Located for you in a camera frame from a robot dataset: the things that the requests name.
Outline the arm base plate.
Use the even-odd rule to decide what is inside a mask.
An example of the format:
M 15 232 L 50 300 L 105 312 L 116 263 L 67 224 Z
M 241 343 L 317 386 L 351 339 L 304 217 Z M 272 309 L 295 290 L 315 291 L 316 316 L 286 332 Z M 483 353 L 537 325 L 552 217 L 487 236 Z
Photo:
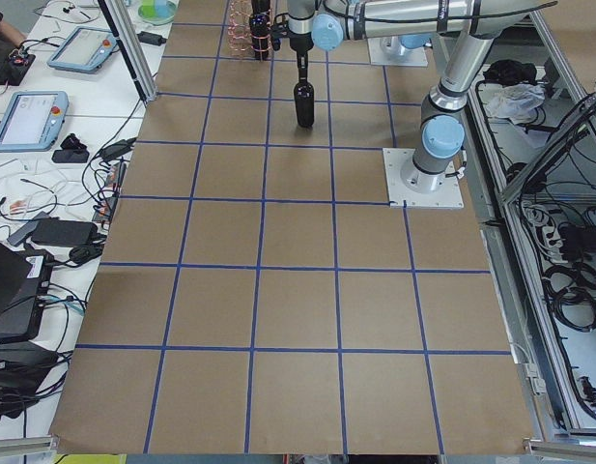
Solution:
M 425 68 L 428 65 L 425 49 L 429 43 L 428 35 L 369 39 L 370 62 L 372 65 Z
M 460 181 L 451 160 L 443 173 L 425 174 L 413 163 L 414 149 L 384 148 L 383 167 L 388 205 L 391 208 L 464 208 Z

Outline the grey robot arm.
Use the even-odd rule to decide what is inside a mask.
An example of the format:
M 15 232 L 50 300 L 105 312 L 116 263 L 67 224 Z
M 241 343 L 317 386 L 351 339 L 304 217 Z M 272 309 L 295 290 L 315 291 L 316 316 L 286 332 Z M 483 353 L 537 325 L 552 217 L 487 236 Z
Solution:
M 333 50 L 344 41 L 458 32 L 447 68 L 425 97 L 421 129 L 439 116 L 458 118 L 468 88 L 500 33 L 526 15 L 548 8 L 541 1 L 289 1 L 270 29 L 272 48 L 287 39 L 297 54 L 298 82 L 307 80 L 308 52 Z

